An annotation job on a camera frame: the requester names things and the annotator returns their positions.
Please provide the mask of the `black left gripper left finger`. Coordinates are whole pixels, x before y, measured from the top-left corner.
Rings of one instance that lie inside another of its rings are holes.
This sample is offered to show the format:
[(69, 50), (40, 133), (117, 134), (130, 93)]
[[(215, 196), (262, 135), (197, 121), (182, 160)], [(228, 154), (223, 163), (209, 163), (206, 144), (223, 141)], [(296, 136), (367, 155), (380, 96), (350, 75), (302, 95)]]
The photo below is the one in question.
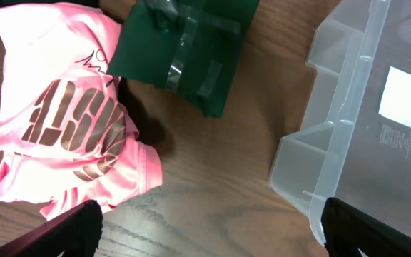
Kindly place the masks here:
[(0, 246), (0, 257), (93, 257), (102, 229), (101, 207), (88, 200)]

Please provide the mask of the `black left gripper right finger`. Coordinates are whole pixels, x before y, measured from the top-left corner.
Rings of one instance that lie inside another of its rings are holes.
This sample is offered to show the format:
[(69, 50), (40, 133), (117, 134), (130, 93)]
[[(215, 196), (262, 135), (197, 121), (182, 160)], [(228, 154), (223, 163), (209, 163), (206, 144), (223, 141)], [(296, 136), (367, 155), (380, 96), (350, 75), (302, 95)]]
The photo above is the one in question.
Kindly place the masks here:
[(329, 257), (411, 257), (411, 237), (338, 198), (328, 198), (321, 216)]

